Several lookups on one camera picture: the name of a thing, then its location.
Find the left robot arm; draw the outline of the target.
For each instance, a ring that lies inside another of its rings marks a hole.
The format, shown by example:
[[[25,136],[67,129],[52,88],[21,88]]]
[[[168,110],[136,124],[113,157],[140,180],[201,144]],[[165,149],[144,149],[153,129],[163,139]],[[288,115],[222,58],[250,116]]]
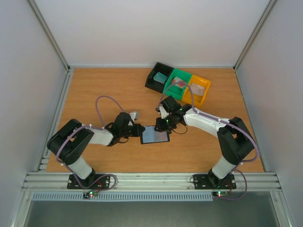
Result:
[[[91,188],[95,184],[95,176],[93,168],[82,157],[85,148],[88,144],[111,147],[120,143],[121,139],[140,137],[145,127],[134,122],[137,115],[137,112],[121,112],[114,122],[102,128],[71,119],[49,139],[46,146],[59,163],[79,178],[80,185]]]

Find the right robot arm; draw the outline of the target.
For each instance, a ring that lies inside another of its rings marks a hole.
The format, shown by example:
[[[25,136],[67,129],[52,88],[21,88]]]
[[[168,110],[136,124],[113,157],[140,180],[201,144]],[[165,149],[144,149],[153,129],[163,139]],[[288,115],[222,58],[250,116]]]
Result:
[[[220,187],[226,176],[242,162],[257,145],[243,120],[219,118],[207,114],[190,104],[181,106],[172,96],[162,100],[156,107],[160,117],[156,119],[155,131],[172,131],[178,124],[207,132],[219,141],[221,158],[208,172],[212,187]]]

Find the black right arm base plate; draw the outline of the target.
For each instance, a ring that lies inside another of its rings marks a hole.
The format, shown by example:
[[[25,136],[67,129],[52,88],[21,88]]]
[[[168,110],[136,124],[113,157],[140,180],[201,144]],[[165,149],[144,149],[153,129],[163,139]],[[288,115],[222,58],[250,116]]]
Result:
[[[208,179],[208,174],[195,174],[190,178],[190,182],[194,184],[195,190],[229,190],[236,189],[234,175],[228,174],[217,186],[213,186]]]

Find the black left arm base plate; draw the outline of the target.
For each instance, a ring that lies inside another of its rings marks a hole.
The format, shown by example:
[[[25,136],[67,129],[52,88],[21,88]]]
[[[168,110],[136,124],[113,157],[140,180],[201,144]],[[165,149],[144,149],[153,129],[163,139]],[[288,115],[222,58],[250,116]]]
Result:
[[[98,189],[108,189],[111,176],[106,174],[91,174],[86,179],[81,179],[79,176],[71,174],[68,179],[67,189],[88,189],[88,190],[98,190]]]

